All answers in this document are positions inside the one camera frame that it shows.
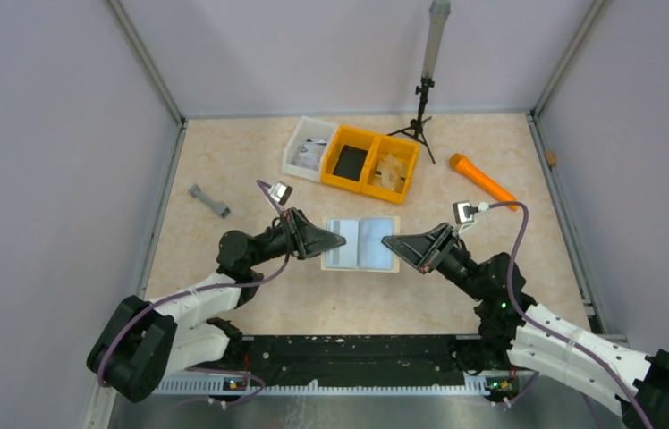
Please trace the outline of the beige card holder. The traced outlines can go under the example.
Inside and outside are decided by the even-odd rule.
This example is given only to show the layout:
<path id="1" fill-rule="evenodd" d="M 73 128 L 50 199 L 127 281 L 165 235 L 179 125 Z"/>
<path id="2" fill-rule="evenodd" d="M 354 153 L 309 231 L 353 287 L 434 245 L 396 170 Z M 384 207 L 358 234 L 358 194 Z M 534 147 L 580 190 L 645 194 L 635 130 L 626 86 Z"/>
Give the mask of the beige card holder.
<path id="1" fill-rule="evenodd" d="M 361 218 L 325 218 L 326 230 L 345 238 L 341 247 L 326 251 L 320 259 L 323 271 L 398 273 L 400 259 L 383 243 L 386 236 L 397 235 L 398 216 Z"/>

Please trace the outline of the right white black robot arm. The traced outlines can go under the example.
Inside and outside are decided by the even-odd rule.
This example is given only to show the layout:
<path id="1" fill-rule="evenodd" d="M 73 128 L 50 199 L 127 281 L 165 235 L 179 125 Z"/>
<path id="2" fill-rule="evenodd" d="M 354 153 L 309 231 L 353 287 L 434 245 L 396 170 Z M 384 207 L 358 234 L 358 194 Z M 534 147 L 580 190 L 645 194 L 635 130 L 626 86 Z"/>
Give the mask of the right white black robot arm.
<path id="1" fill-rule="evenodd" d="M 474 261 L 448 223 L 382 242 L 418 272 L 440 273 L 477 302 L 477 366 L 529 369 L 602 404 L 628 428 L 669 428 L 668 351 L 649 355 L 566 321 L 523 292 L 526 281 L 509 254 Z"/>

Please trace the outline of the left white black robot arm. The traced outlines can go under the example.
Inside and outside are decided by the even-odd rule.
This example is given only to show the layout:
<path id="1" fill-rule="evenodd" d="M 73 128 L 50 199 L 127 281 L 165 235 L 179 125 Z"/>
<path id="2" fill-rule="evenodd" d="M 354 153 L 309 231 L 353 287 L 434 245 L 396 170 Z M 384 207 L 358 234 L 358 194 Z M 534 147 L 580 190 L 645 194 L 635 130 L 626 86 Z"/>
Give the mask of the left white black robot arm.
<path id="1" fill-rule="evenodd" d="M 345 245 L 346 238 L 312 223 L 297 209 L 283 210 L 262 233 L 226 232 L 218 244 L 218 267 L 206 279 L 148 301 L 123 299 L 92 346 L 86 366 L 102 387 L 131 402 L 147 398 L 168 375 L 213 362 L 231 369 L 242 346 L 216 315 L 254 297 L 266 276 L 255 266 L 276 258 L 287 264 Z"/>

